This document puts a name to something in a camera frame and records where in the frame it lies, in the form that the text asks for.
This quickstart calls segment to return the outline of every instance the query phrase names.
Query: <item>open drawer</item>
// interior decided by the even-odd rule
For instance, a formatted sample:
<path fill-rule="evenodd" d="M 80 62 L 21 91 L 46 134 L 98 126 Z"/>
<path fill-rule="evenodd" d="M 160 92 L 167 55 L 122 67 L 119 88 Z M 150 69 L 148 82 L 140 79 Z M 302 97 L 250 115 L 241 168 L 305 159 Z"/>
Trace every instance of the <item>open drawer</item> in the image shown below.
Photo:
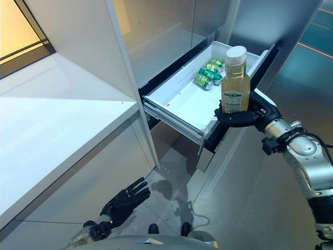
<path fill-rule="evenodd" d="M 214 41 L 194 59 L 184 65 L 151 93 L 144 96 L 144 109 L 200 145 L 199 156 L 205 140 L 215 130 L 221 129 L 214 110 L 221 99 L 221 85 L 204 91 L 193 82 L 195 74 L 210 58 L 225 58 L 230 46 Z M 247 53 L 246 72 L 252 77 L 268 51 L 260 56 Z"/>

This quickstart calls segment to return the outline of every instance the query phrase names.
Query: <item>window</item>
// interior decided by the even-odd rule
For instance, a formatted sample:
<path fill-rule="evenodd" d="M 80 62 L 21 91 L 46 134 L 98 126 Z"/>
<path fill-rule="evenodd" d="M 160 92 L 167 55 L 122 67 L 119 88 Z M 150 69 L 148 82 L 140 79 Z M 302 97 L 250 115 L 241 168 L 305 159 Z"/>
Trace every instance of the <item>window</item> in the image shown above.
<path fill-rule="evenodd" d="M 0 79 L 55 52 L 22 0 L 0 0 Z"/>

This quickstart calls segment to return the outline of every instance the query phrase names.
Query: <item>cable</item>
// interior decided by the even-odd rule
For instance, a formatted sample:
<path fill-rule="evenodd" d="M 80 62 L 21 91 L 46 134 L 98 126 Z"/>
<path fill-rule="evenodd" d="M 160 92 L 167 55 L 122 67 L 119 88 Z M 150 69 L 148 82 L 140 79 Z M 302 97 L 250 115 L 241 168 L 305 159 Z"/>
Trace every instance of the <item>cable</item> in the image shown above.
<path fill-rule="evenodd" d="M 288 143 L 289 143 L 291 140 L 293 140 L 293 139 L 295 139 L 295 138 L 297 138 L 297 137 L 300 137 L 300 136 L 302 136 L 302 135 L 308 135 L 308 136 L 315 137 L 315 138 L 319 141 L 319 143 L 321 144 L 321 146 L 324 148 L 325 153 L 326 153 L 326 155 L 327 155 L 327 157 L 328 157 L 328 159 L 329 159 L 329 161 L 330 161 L 330 163 L 331 163 L 331 165 L 332 165 L 332 167 L 333 167 L 333 159 L 332 159 L 332 156 L 331 156 L 331 154 L 330 154 L 330 152 L 329 152 L 329 150 L 328 150 L 328 147 L 331 148 L 332 145 L 326 145 L 326 144 L 324 143 L 324 141 L 323 141 L 318 135 L 313 134 L 313 133 L 308 133 L 308 132 L 302 132 L 302 133 L 299 133 L 299 134 L 296 134 L 295 136 L 293 136 L 290 140 L 288 140 Z"/>

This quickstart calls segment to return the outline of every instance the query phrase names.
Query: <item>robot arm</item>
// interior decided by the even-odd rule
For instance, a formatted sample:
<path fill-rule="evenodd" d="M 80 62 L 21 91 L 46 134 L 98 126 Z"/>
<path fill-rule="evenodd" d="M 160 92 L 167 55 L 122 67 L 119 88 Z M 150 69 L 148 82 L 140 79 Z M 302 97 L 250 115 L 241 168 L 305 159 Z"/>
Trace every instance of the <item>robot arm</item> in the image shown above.
<path fill-rule="evenodd" d="M 300 122 L 288 124 L 273 102 L 263 98 L 263 94 L 250 93 L 248 111 L 225 114 L 221 108 L 215 111 L 219 121 L 229 127 L 255 126 L 267 135 L 262 140 L 263 150 L 283 153 L 284 158 L 294 169 L 304 197 L 308 200 L 316 221 L 316 231 L 320 239 L 328 241 L 321 247 L 333 247 L 333 160 L 323 143 L 315 134 L 307 133 Z M 329 158 L 323 156 L 323 148 Z"/>
<path fill-rule="evenodd" d="M 133 210 L 150 196 L 147 182 L 141 177 L 120 191 L 102 209 L 95 221 L 87 221 L 63 249 L 93 243 L 107 238 L 113 228 L 119 227 L 132 214 Z"/>

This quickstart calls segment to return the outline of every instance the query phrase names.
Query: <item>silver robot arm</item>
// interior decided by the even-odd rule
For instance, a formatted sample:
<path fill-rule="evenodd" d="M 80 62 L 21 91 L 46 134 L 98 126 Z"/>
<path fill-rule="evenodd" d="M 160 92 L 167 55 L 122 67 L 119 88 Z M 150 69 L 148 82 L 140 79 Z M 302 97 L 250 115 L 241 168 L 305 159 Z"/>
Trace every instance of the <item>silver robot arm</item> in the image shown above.
<path fill-rule="evenodd" d="M 217 109 L 215 114 L 228 127 L 255 126 L 267 135 L 262 142 L 268 155 L 283 153 L 312 210 L 317 235 L 326 241 L 316 249 L 333 249 L 333 160 L 324 142 L 301 128 L 299 121 L 287 123 L 260 91 L 251 91 L 248 111 L 225 114 Z"/>
<path fill-rule="evenodd" d="M 264 132 L 270 138 L 279 138 L 295 127 L 297 125 L 278 119 L 268 124 Z M 312 209 L 318 237 L 333 242 L 333 166 L 323 156 L 320 142 L 306 134 L 294 137 L 286 145 L 283 155 L 293 168 L 300 189 Z"/>

